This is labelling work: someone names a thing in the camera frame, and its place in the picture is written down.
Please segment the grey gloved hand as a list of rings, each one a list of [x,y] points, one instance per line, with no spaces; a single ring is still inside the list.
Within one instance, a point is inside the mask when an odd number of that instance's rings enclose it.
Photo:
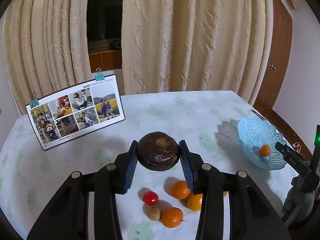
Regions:
[[[303,225],[308,233],[319,230],[319,186],[316,190],[303,192],[303,183],[307,180],[302,176],[294,177],[282,207],[284,225],[289,228]]]

